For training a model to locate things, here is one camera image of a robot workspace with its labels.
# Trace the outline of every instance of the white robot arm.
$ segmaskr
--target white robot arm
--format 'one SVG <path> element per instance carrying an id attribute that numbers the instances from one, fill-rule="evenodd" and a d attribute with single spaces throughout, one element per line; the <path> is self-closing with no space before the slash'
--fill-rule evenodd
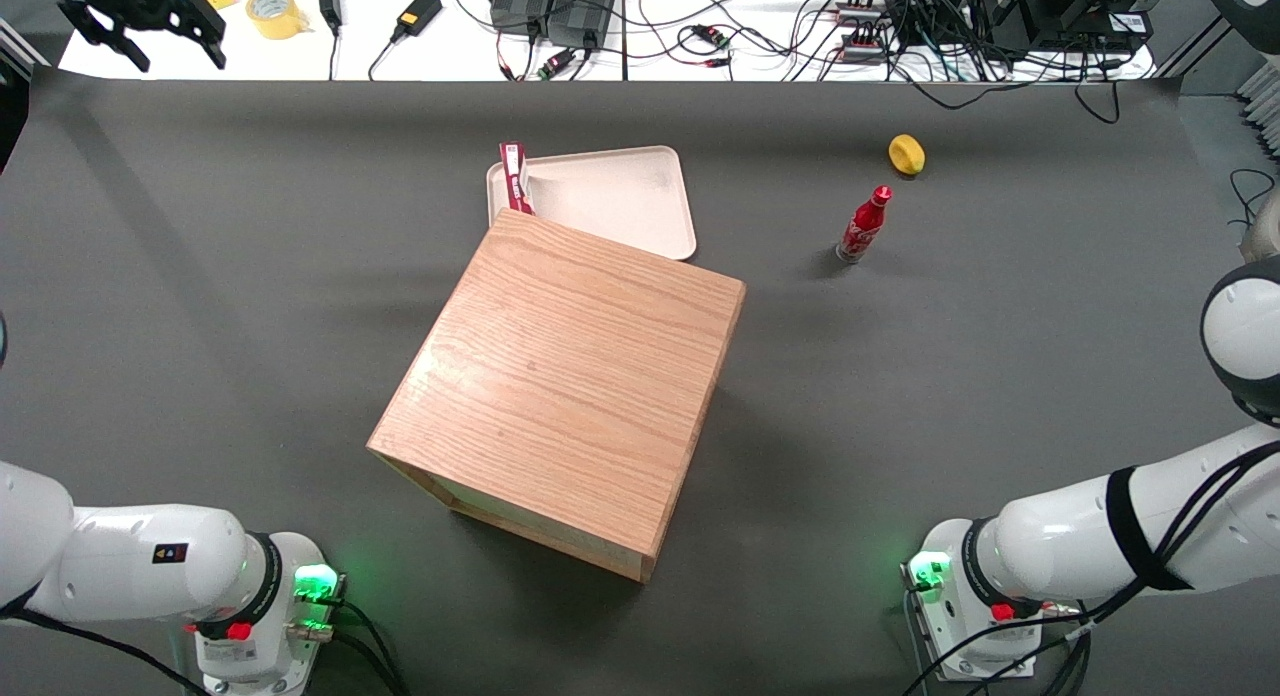
<path id="1" fill-rule="evenodd" d="M 204 505 L 77 508 L 54 478 L 0 462 L 0 617 L 169 619 L 207 690 L 301 693 L 340 581 L 297 534 L 248 534 Z"/>
<path id="2" fill-rule="evenodd" d="M 1213 371 L 1260 423 L 1165 462 L 1024 496 L 988 519 L 933 527 L 904 576 L 943 679 L 984 679 L 1011 664 L 1009 676 L 1032 676 L 1034 658 L 1023 659 L 1056 601 L 1111 597 L 1134 582 L 1143 594 L 1206 592 L 1280 574 L 1280 458 L 1267 459 L 1280 452 L 1280 257 L 1222 278 L 1201 333 Z M 1243 454 L 1261 461 L 1162 564 L 1153 553 L 1180 509 Z M 973 638 L 996 624 L 1004 628 Z"/>

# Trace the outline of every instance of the yellow lemon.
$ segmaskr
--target yellow lemon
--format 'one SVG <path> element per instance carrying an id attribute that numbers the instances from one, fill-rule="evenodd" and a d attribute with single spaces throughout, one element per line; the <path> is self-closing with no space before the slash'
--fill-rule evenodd
<path id="1" fill-rule="evenodd" d="M 924 148 L 911 136 L 895 136 L 888 143 L 888 159 L 906 177 L 924 171 Z"/>

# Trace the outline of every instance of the roll of tape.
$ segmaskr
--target roll of tape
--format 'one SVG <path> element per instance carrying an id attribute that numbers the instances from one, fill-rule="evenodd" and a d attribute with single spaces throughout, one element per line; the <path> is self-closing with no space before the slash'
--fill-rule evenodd
<path id="1" fill-rule="evenodd" d="M 260 35 L 268 38 L 288 38 L 308 26 L 307 14 L 298 9 L 294 0 L 248 0 L 244 12 Z"/>

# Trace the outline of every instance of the plastic tray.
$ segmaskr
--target plastic tray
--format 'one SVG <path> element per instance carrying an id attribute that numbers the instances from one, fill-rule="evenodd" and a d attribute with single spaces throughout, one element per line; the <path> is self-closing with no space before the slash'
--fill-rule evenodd
<path id="1" fill-rule="evenodd" d="M 525 168 L 539 217 L 667 258 L 698 249 L 685 175 L 669 146 L 531 157 Z M 486 180 L 493 223 L 507 207 L 502 164 L 489 168 Z"/>

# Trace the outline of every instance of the wooden crate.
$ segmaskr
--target wooden crate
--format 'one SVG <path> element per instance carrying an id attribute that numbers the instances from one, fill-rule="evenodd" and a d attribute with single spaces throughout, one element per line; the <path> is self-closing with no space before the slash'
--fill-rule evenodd
<path id="1" fill-rule="evenodd" d="M 456 512 L 648 582 L 745 290 L 504 210 L 369 449 Z"/>

